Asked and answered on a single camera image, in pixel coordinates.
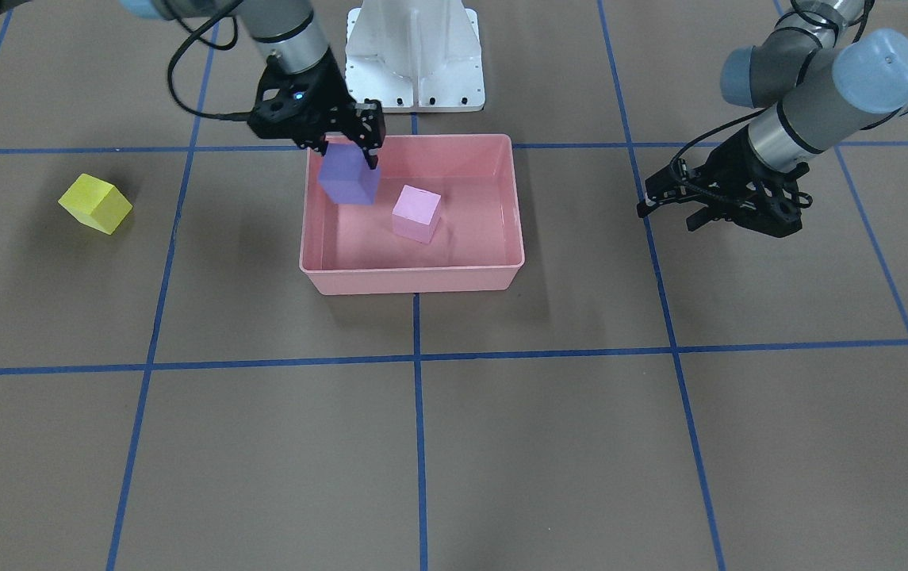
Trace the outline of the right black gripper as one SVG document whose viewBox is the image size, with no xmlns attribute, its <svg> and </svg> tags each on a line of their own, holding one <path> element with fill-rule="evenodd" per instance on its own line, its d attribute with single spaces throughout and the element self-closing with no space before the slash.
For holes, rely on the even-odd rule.
<svg viewBox="0 0 908 571">
<path fill-rule="evenodd" d="M 327 134 L 340 132 L 362 149 L 371 170 L 378 168 L 385 142 L 381 101 L 352 100 L 330 49 L 299 73 L 285 71 L 275 56 L 266 57 L 246 123 L 261 140 L 292 140 L 322 158 L 330 144 Z"/>
</svg>

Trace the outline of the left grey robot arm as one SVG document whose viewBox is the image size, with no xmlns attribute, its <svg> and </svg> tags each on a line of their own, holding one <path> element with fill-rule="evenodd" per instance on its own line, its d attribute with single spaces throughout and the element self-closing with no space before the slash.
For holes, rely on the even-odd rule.
<svg viewBox="0 0 908 571">
<path fill-rule="evenodd" d="M 809 162 L 857 132 L 908 114 L 908 37 L 864 36 L 871 1 L 793 1 L 762 44 L 736 48 L 719 76 L 722 97 L 749 109 L 700 167 L 682 152 L 645 181 L 641 218 L 696 202 L 696 231 L 728 221 L 783 238 L 801 231 L 813 199 L 798 185 Z M 850 44 L 838 41 L 850 28 Z"/>
</svg>

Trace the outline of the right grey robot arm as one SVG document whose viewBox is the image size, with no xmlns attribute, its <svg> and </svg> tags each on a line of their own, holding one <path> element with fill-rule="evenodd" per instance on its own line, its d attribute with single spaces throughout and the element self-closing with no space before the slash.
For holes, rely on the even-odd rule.
<svg viewBox="0 0 908 571">
<path fill-rule="evenodd" d="M 261 140 L 292 140 L 299 148 L 326 155 L 328 136 L 340 133 L 362 151 L 366 165 L 377 169 L 385 141 L 385 117 L 378 100 L 356 101 L 308 1 L 124 1 L 131 14 L 175 21 L 188 36 L 165 69 L 168 93 L 179 109 L 197 118 L 243 122 Z M 174 87 L 179 60 L 193 44 L 229 19 L 233 37 L 215 50 L 236 46 L 246 29 L 264 59 L 264 70 L 250 111 L 207 113 L 187 105 Z"/>
</svg>

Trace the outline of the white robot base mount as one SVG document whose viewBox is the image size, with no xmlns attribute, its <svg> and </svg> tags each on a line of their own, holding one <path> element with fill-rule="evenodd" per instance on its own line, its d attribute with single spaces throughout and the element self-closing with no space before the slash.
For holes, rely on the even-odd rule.
<svg viewBox="0 0 908 571">
<path fill-rule="evenodd" d="M 363 1 L 346 18 L 345 81 L 387 113 L 471 113 L 486 104 L 479 17 L 461 1 Z"/>
</svg>

